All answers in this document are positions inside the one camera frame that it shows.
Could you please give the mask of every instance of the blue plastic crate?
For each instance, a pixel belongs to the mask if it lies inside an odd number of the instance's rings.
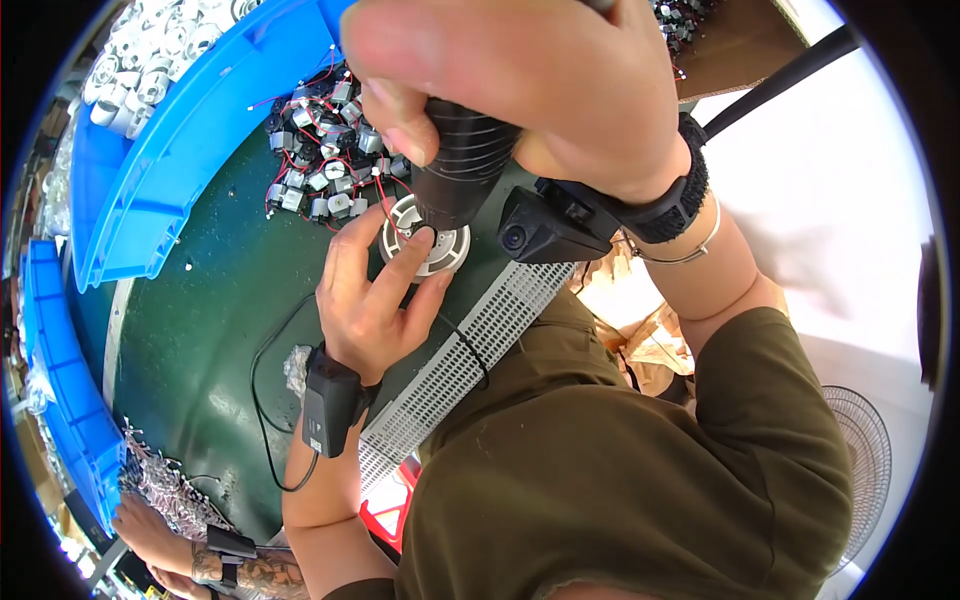
[[[80,496],[108,534],[120,502],[117,476],[127,458],[123,435],[97,391],[63,294],[57,246],[32,240],[21,272],[24,327],[39,346],[55,402],[43,417]]]
[[[270,113],[270,103],[247,107],[290,92],[329,64],[351,3],[267,0],[170,88],[135,143],[92,124],[89,108],[81,111],[70,175],[81,293],[103,281],[159,275],[194,202]],[[291,40],[299,40],[296,48]]]

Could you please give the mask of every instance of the electric screwdriver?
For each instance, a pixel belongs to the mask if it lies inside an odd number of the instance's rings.
[[[601,15],[616,0],[580,0]],[[469,225],[514,155],[520,128],[440,98],[424,112],[440,136],[437,157],[415,171],[417,212],[437,231]]]

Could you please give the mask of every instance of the green table surface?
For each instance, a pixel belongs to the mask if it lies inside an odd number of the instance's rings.
[[[210,182],[191,211],[154,280],[135,282],[120,341],[113,410],[144,430],[164,456],[183,462],[196,487],[239,530],[259,542],[280,527],[280,491],[274,486],[249,392],[253,353],[291,308],[313,292],[323,274],[332,233],[293,213],[264,218],[263,197],[276,175],[266,135],[255,131]],[[508,263],[493,233],[515,184],[534,177],[511,165],[471,225],[466,263],[442,308],[460,322]],[[374,196],[372,186],[367,189]],[[405,192],[398,188],[401,197]],[[185,265],[192,265],[190,271]],[[371,249],[371,277],[383,266]],[[437,320],[429,340],[394,366],[374,413],[403,389],[452,333]],[[323,336],[312,302],[264,354],[257,393],[277,423],[296,421],[300,404],[285,388],[282,363],[294,345],[316,346]],[[271,429],[277,473],[291,437]]]

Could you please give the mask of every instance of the black cable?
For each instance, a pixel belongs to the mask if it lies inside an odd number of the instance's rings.
[[[283,429],[279,427],[276,423],[270,420],[267,415],[263,412],[263,407],[260,406],[260,398],[256,395],[256,386],[253,385],[253,377],[256,375],[256,366],[260,363],[260,357],[263,355],[267,348],[276,340],[276,338],[283,333],[283,330],[286,328],[291,321],[294,320],[294,317],[297,316],[297,313],[300,312],[300,309],[303,308],[303,305],[306,304],[308,300],[314,297],[313,293],[307,294],[294,306],[294,309],[283,319],[283,323],[270,334],[263,344],[260,345],[260,348],[256,350],[256,353],[253,355],[253,360],[250,362],[250,395],[253,396],[253,408],[256,409],[256,419],[260,422],[260,433],[263,434],[263,447],[267,451],[267,462],[270,463],[270,474],[274,476],[274,483],[278,488],[285,492],[298,492],[303,486],[306,485],[306,482],[310,480],[310,475],[313,474],[313,469],[317,466],[317,457],[319,456],[318,452],[313,453],[313,459],[310,461],[310,468],[306,470],[306,474],[303,475],[303,479],[294,486],[293,488],[288,488],[280,483],[279,478],[276,476],[276,468],[274,467],[274,456],[270,452],[270,443],[267,442],[267,426],[263,424],[263,420],[266,419],[267,422],[277,431],[281,433],[290,433],[293,431],[289,429]]]
[[[573,293],[574,296],[580,296],[580,293],[584,291],[584,288],[587,287],[587,271],[590,270],[590,265],[593,264],[592,260],[588,260],[587,264],[584,265],[584,273],[580,276],[580,289]]]
[[[630,363],[627,362],[627,359],[624,358],[622,351],[618,350],[616,353],[620,355],[620,358],[623,360],[623,366],[627,368],[627,374],[630,376],[631,386],[639,392],[640,384],[636,382],[636,373],[634,372],[634,368],[631,367]]]
[[[460,337],[460,341],[467,345],[470,352],[473,354],[473,358],[477,359],[477,364],[480,365],[480,370],[483,371],[483,390],[488,390],[490,388],[490,371],[487,369],[487,365],[483,362],[483,359],[480,358],[480,352],[477,351],[477,348],[473,346],[473,343],[467,337],[467,335],[460,330],[460,327],[453,324],[453,322],[445,317],[444,315],[437,313],[437,316],[444,320],[444,323],[448,324],[451,329]]]
[[[754,108],[777,97],[782,92],[813,75],[828,64],[846,56],[860,47],[853,38],[849,26],[841,25],[831,34],[803,51],[768,77],[762,84],[750,90],[745,96],[724,108],[720,114],[704,125],[707,140],[713,139]]]

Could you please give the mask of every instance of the tattoo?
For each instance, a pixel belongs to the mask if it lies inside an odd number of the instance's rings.
[[[303,574],[289,550],[257,550],[255,559],[237,566],[237,585],[282,600],[310,600]]]
[[[289,550],[257,550],[255,559],[246,559],[237,566],[237,586],[252,589],[265,596],[281,600],[310,600],[300,567]],[[206,549],[202,543],[193,543],[194,579],[220,581],[223,579],[220,555]]]
[[[224,578],[224,564],[220,555],[206,549],[206,544],[193,542],[193,567],[190,576],[194,579],[220,581]]]

